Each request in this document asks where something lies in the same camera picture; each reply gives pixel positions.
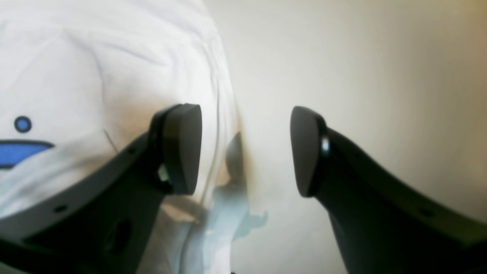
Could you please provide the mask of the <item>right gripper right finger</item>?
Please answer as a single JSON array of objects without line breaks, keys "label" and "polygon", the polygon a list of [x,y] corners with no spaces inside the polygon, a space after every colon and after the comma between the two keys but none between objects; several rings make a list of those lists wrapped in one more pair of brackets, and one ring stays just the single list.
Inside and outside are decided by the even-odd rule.
[{"label": "right gripper right finger", "polygon": [[414,191],[317,112],[292,109],[299,194],[327,211],[348,274],[485,274],[486,225]]}]

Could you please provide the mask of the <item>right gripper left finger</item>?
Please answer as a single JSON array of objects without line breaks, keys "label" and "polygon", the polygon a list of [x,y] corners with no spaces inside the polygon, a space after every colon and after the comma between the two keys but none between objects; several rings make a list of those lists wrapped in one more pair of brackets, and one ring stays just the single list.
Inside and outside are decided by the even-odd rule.
[{"label": "right gripper left finger", "polygon": [[197,185],[202,111],[157,112],[148,132],[81,182],[1,220],[1,263],[28,274],[134,274],[167,195]]}]

